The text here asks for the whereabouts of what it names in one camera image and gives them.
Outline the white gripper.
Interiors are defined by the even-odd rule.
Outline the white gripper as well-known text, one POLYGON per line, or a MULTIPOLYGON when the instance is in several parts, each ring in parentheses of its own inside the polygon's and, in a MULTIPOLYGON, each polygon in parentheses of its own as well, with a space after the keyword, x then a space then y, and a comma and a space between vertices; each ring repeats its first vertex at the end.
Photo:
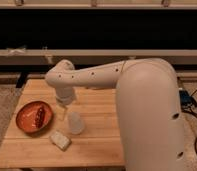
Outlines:
POLYGON ((76 95, 74 92, 69 93, 63 93, 63 92, 57 92, 56 93, 56 101, 60 106, 59 107, 59 119, 61 121, 64 121, 64 118, 67 114, 68 108, 67 105, 70 105, 74 100, 76 99, 76 95))

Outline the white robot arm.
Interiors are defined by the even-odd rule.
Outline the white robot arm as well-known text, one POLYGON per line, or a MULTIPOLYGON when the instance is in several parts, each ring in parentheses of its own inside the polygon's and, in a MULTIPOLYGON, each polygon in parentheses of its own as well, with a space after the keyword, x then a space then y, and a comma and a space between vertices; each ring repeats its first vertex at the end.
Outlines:
POLYGON ((77 70, 62 60, 45 80, 64 105, 74 100, 76 86, 115 90, 126 171, 187 171, 179 86, 167 61, 125 60, 77 70))

